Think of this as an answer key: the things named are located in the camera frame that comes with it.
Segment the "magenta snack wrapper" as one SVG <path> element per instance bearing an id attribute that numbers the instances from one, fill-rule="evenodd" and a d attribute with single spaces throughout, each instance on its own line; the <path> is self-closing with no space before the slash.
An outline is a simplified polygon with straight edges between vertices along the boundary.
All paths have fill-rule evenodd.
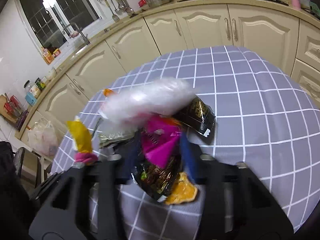
<path id="1" fill-rule="evenodd" d="M 180 140 L 181 124 L 174 118 L 153 115 L 141 131 L 142 152 L 153 165 L 165 169 Z"/>

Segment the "dark foil snack bag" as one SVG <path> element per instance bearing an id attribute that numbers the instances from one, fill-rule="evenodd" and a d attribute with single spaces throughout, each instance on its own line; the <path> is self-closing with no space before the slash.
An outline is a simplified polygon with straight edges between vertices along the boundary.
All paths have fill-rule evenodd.
<path id="1" fill-rule="evenodd" d="M 182 169 L 181 155 L 170 157 L 166 168 L 150 163 L 140 153 L 131 170 L 133 182 L 137 184 L 153 200 L 163 203 L 171 194 L 175 181 Z"/>

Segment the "black gold snack wrapper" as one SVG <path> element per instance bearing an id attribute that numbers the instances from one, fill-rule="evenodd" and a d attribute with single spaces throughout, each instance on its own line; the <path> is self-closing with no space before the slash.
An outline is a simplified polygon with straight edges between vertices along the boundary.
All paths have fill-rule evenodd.
<path id="1" fill-rule="evenodd" d="M 173 118 L 207 138 L 214 130 L 216 116 L 210 106 L 195 97 L 189 105 L 175 113 Z"/>

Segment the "yellow wrapper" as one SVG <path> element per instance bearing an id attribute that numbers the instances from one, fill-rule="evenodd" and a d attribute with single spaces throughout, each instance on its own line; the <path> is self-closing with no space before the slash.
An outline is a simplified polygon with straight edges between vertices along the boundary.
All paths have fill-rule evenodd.
<path id="1" fill-rule="evenodd" d="M 68 130 L 74 141 L 77 153 L 92 153 L 92 136 L 87 127 L 78 119 L 67 121 Z"/>

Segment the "white clear plastic bag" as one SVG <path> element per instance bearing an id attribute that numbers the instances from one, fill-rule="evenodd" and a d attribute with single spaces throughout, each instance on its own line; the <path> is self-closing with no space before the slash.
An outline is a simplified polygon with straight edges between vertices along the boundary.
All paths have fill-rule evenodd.
<path id="1" fill-rule="evenodd" d="M 175 114 L 194 98 L 196 94 L 186 80 L 165 77 L 111 94 L 98 113 L 114 124 L 141 125 L 153 114 Z"/>

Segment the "orange peel piece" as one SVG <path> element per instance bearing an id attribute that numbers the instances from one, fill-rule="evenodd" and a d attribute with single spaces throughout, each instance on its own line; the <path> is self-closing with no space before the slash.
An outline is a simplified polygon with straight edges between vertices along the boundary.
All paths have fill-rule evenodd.
<path id="1" fill-rule="evenodd" d="M 106 88 L 106 89 L 104 89 L 104 91 L 103 91 L 104 97 L 109 97 L 109 96 L 112 96 L 112 95 L 114 95 L 114 94 L 116 94 L 116 92 L 114 92 L 113 90 L 111 90 L 111 89 L 109 89 L 109 88 Z"/>

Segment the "plastic bag on stool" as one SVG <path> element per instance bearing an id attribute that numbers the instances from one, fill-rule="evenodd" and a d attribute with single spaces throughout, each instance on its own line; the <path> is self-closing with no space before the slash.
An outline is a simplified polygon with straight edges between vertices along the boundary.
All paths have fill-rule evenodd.
<path id="1" fill-rule="evenodd" d="M 54 126 L 50 121 L 35 122 L 28 132 L 29 146 L 37 153 L 53 158 L 59 146 Z"/>

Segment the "blue container on counter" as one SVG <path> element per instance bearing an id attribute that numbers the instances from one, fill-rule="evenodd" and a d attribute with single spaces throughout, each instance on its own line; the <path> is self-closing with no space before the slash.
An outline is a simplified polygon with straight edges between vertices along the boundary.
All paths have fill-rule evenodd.
<path id="1" fill-rule="evenodd" d="M 25 95 L 25 100 L 31 106 L 35 105 L 35 103 L 37 102 L 37 99 L 35 98 L 35 96 L 33 96 L 33 94 L 31 92 L 28 92 Z"/>

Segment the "orange box on windowsill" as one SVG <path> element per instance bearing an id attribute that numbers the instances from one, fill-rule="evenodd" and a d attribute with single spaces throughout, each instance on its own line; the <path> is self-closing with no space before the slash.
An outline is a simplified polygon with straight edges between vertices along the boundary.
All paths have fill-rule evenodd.
<path id="1" fill-rule="evenodd" d="M 54 61 L 54 59 L 61 54 L 61 51 L 59 50 L 59 48 L 57 48 L 53 51 L 53 53 L 51 53 L 49 49 L 42 47 L 41 53 L 44 61 L 47 64 L 51 64 Z"/>

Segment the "sink faucet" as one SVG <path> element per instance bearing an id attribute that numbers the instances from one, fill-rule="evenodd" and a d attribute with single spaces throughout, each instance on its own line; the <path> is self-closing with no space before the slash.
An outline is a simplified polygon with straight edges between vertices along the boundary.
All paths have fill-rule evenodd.
<path id="1" fill-rule="evenodd" d="M 74 31 L 69 31 L 68 36 L 70 38 L 76 38 L 77 36 L 81 35 L 85 45 L 89 45 L 91 44 L 88 36 L 84 35 L 84 33 L 82 32 L 82 29 L 78 27 L 78 25 L 74 22 L 71 22 L 70 24 L 66 25 L 65 27 L 63 27 L 62 32 L 64 33 L 65 31 L 68 30 L 69 27 L 72 27 L 74 29 Z"/>

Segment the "cream lower cabinets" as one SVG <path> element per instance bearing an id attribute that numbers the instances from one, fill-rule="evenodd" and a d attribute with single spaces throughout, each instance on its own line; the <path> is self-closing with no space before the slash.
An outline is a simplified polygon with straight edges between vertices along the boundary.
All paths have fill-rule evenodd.
<path id="1" fill-rule="evenodd" d="M 61 132 L 85 100 L 122 74 L 158 56 L 185 49 L 246 47 L 282 69 L 319 102 L 319 20 L 303 10 L 261 0 L 172 3 L 124 18 L 81 46 L 29 108 L 15 137 L 37 117 Z"/>

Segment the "window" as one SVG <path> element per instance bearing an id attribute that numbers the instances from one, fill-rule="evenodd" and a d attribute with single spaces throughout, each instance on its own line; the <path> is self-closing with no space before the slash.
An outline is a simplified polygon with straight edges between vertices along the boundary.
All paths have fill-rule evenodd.
<path id="1" fill-rule="evenodd" d="M 38 50 L 61 48 L 71 34 L 101 19 L 93 0 L 16 0 L 23 24 Z"/>

